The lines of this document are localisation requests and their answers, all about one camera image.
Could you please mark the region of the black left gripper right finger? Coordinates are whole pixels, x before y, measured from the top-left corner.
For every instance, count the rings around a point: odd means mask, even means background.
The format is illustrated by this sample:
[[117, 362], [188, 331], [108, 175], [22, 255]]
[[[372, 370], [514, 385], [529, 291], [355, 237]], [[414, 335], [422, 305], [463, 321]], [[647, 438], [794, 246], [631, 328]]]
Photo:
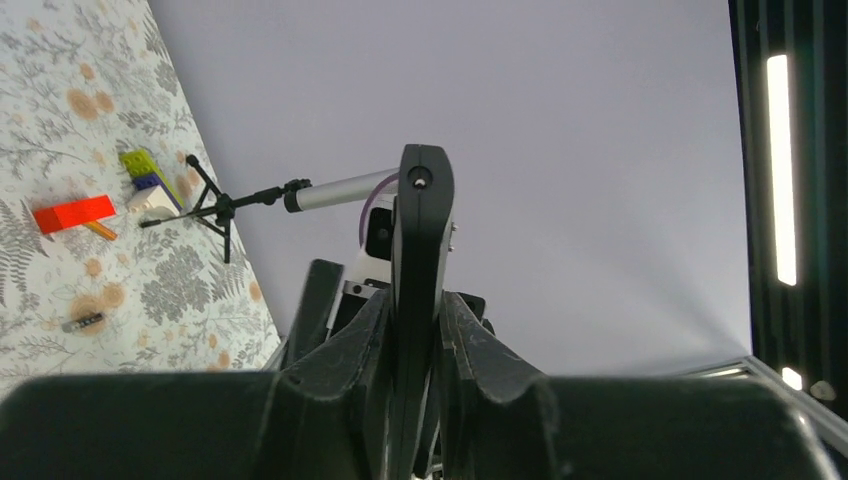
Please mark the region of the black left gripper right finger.
[[788, 398], [754, 379], [557, 377], [445, 293], [438, 361], [448, 479], [835, 479]]

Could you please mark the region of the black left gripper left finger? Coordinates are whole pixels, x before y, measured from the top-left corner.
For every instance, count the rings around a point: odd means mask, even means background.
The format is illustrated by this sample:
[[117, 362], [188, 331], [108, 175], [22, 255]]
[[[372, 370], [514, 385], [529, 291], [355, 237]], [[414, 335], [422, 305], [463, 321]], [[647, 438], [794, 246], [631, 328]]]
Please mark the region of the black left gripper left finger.
[[[382, 479], [388, 296], [279, 371], [42, 377], [1, 405], [5, 479]], [[380, 392], [369, 396], [368, 390]]]

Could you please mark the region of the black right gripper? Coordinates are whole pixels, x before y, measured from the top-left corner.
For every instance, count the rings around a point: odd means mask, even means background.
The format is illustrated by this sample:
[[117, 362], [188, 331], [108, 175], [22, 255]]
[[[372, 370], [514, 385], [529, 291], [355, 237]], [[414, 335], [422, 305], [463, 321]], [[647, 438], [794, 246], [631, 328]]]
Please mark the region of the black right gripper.
[[[307, 271], [300, 303], [287, 338], [281, 367], [287, 368], [318, 348], [327, 338], [344, 266], [328, 260], [313, 260]], [[494, 327], [485, 317], [486, 300], [469, 293], [457, 293], [457, 326], [462, 334]]]

